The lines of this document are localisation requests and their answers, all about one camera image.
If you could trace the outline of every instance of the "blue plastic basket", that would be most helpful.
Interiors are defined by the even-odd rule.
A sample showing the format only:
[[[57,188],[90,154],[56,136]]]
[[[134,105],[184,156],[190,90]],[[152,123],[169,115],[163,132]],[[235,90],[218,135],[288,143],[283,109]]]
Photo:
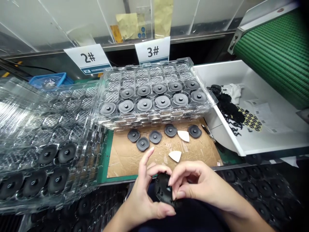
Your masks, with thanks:
[[[71,78],[67,77],[66,72],[61,72],[48,75],[34,76],[29,81],[29,84],[36,87],[37,89],[51,90],[63,84],[74,84],[74,81]]]

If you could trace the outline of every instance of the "yellow paper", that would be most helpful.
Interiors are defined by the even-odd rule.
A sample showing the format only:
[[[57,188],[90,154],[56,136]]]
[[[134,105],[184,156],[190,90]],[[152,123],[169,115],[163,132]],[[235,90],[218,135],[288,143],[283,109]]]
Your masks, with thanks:
[[[138,38],[139,30],[136,13],[117,14],[116,20],[123,40]]]
[[[174,0],[154,0],[154,38],[170,36]]]

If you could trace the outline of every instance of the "sign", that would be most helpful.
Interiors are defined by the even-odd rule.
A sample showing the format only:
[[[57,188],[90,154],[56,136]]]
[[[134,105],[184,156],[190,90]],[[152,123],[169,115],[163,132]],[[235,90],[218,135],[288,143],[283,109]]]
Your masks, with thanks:
[[[139,63],[168,61],[170,55],[170,41],[171,37],[169,36],[135,44]]]
[[[101,73],[103,69],[111,67],[100,44],[70,48],[64,51],[86,75]]]

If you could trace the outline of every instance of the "black cable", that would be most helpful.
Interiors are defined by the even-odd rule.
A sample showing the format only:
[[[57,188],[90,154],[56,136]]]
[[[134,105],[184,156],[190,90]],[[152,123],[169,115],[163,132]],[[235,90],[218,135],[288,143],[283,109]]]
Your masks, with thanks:
[[[18,65],[18,66],[22,66],[22,67],[26,67],[26,68],[37,68],[37,69],[43,69],[43,70],[47,70],[47,71],[50,71],[52,73],[57,73],[51,69],[47,69],[47,68],[42,68],[42,67],[37,67],[37,66],[30,66],[30,65],[23,65],[23,64],[17,64],[15,62],[12,62],[12,61],[8,61],[8,60],[4,60],[2,58],[0,58],[0,60],[4,61],[4,62],[8,62],[8,63],[11,63],[11,64],[14,64],[14,65]]]

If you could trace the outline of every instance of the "stacked plastic trays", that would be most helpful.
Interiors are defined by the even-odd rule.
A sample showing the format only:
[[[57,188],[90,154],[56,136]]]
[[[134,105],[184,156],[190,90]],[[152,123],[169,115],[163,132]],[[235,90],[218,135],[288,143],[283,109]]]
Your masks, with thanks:
[[[94,190],[105,135],[91,122],[98,86],[0,81],[0,213],[60,209]]]
[[[116,131],[191,121],[216,103],[190,58],[111,68],[100,78],[93,121]]]

